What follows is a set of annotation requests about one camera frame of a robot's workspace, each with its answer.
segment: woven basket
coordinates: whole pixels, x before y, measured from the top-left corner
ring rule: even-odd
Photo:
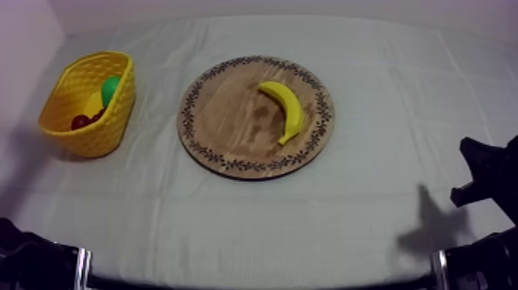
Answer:
[[[106,79],[121,80],[103,116],[94,123],[71,130],[72,119],[91,117],[103,108],[100,90]],[[123,138],[135,103],[133,61],[122,52],[98,52],[70,64],[52,91],[39,117],[39,126],[67,150],[100,157],[114,151]]]

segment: green fruit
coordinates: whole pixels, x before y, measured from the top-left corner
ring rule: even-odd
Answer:
[[[120,76],[111,76],[104,81],[101,89],[101,97],[103,98],[103,107],[107,107],[109,101],[112,100],[113,94],[117,90],[117,86],[120,82]]]

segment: red fruit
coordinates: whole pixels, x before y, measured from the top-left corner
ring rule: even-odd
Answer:
[[[83,128],[84,126],[88,126],[90,123],[90,118],[88,118],[88,116],[78,115],[74,120],[72,120],[72,130]]]
[[[97,120],[101,119],[101,117],[104,114],[104,111],[106,111],[106,109],[103,108],[97,114],[93,115],[92,119],[90,120],[90,123],[96,122]]]
[[[101,119],[101,115],[95,114],[93,115],[92,119],[90,119],[90,122],[96,122],[97,120]]]

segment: white wall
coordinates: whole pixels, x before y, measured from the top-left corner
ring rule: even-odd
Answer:
[[[175,17],[319,14],[380,19],[518,43],[516,0],[50,0],[68,33]]]
[[[0,129],[18,122],[63,39],[47,0],[0,1]]]

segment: red cherry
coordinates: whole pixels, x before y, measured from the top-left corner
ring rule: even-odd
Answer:
[[[84,126],[88,126],[90,123],[90,118],[88,118],[88,116],[78,115],[74,120],[72,120],[72,130],[83,128]]]
[[[90,119],[90,122],[97,122],[97,120],[101,119],[101,116],[99,114],[93,115],[92,119]]]

